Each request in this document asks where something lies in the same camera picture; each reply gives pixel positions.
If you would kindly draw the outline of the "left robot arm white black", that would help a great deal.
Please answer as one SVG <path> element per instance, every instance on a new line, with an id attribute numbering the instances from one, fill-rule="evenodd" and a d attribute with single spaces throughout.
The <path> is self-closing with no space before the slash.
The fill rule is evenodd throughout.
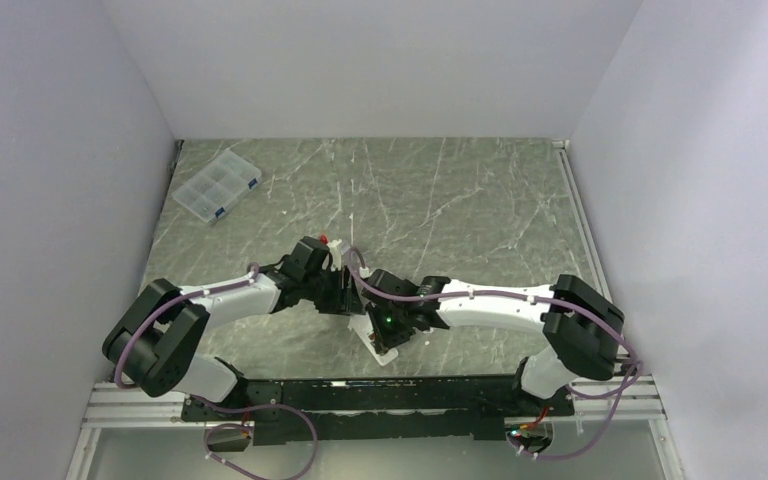
<path id="1" fill-rule="evenodd" d="M 205 332 L 248 317 L 281 312 L 307 301 L 326 315 L 362 312 L 344 261 L 350 245 L 305 236 L 277 262 L 251 264 L 238 278 L 200 286 L 149 283 L 102 344 L 113 381 L 150 397 L 175 391 L 206 400 L 224 420 L 247 406 L 247 380 L 230 363 L 197 349 Z"/>

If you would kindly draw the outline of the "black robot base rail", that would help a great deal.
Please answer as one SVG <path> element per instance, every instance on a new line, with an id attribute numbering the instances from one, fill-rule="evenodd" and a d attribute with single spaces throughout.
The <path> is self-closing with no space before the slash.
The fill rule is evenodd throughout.
<path id="1" fill-rule="evenodd" d="M 321 440 L 501 440 L 515 424 L 540 414 L 574 414 L 564 390 L 548 400 L 533 399 L 515 389 L 511 375 L 251 380 L 245 394 L 221 405 L 217 412 L 187 397 L 181 418 L 186 423 L 234 421 L 242 417 L 240 408 L 253 406 L 254 443 L 267 446 L 310 439 L 296 410 L 308 416 Z"/>

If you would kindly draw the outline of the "white remote control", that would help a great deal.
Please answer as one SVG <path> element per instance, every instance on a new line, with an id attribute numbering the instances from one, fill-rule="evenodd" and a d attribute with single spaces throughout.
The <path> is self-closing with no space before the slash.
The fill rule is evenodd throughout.
<path id="1" fill-rule="evenodd" d="M 382 353 L 376 349 L 376 333 L 372 320 L 367 314 L 351 315 L 348 328 L 358 336 L 380 366 L 386 366 L 398 357 L 396 349 L 384 349 Z"/>

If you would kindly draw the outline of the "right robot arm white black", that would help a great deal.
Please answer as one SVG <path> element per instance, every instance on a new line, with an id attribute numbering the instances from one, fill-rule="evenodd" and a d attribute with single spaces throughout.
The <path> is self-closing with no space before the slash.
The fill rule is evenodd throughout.
<path id="1" fill-rule="evenodd" d="M 524 415 L 538 413 L 574 380 L 607 381 L 614 375 L 624 314 L 577 276 L 561 274 L 552 284 L 532 287 L 493 287 L 445 276 L 414 284 L 377 269 L 355 283 L 368 302 L 378 350 L 431 329 L 541 334 L 546 347 L 521 362 L 510 391 L 513 406 Z"/>

